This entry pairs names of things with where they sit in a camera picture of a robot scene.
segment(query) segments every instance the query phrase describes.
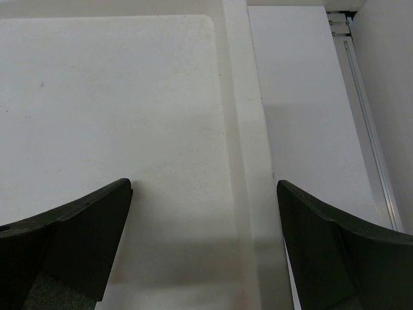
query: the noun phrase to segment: white plastic bin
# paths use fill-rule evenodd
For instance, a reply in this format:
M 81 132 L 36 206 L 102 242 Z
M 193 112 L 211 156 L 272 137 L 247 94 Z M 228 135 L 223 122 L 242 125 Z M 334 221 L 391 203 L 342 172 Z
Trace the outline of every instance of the white plastic bin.
M 0 225 L 118 178 L 97 309 L 290 309 L 244 0 L 0 2 Z

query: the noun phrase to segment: dark spot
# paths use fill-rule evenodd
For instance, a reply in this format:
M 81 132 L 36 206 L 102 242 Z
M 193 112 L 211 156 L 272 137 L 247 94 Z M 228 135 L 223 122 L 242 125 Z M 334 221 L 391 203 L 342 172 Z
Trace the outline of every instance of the dark spot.
M 11 227 L 11 226 L 8 226 L 8 225 L 0 226 L 0 233 L 1 233 L 2 231 L 8 231 L 10 228 L 12 228 L 12 227 Z

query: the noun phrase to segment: white tray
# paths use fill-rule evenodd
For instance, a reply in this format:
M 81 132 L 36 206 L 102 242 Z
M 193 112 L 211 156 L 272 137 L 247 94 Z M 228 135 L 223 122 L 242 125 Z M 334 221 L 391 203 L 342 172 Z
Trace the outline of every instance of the white tray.
M 96 309 L 288 309 L 244 1 L 13 0 L 0 18 L 0 225 L 130 178 Z

